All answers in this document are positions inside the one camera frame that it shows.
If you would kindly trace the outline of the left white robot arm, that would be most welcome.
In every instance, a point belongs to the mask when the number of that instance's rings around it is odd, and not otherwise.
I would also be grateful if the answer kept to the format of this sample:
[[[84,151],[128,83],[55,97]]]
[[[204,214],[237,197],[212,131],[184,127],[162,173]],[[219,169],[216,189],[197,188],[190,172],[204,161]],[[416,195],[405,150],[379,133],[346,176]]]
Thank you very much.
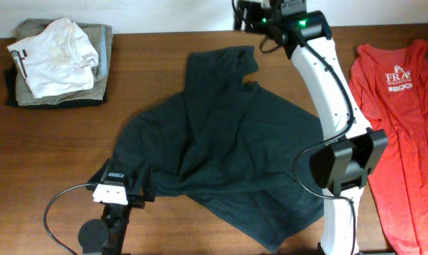
[[[110,159],[89,179],[93,201],[104,208],[99,219],[85,222],[79,230],[78,242],[83,254],[122,254],[131,211],[143,209],[146,202],[156,198],[152,191],[130,190],[128,184],[135,179],[112,171]]]

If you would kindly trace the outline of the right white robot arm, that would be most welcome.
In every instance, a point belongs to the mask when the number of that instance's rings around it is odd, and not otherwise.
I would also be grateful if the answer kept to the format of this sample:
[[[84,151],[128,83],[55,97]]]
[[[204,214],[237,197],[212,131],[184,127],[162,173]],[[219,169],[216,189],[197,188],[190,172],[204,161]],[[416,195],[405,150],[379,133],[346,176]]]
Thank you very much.
[[[369,176],[388,146],[361,112],[340,67],[332,29],[306,1],[232,1],[235,30],[262,34],[285,50],[308,88],[323,140],[300,152],[320,187],[306,191],[324,200],[320,254],[360,254],[358,211]]]

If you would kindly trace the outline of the dark green t-shirt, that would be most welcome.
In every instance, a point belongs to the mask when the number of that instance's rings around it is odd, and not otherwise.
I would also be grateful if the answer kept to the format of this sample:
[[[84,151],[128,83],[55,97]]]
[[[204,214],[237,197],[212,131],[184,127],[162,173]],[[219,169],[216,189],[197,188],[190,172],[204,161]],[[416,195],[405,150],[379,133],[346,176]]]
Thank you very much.
[[[318,221],[322,199],[296,156],[323,139],[320,120],[243,78],[258,70],[252,46],[194,52],[185,87],[126,124],[111,170],[185,195],[266,247]]]

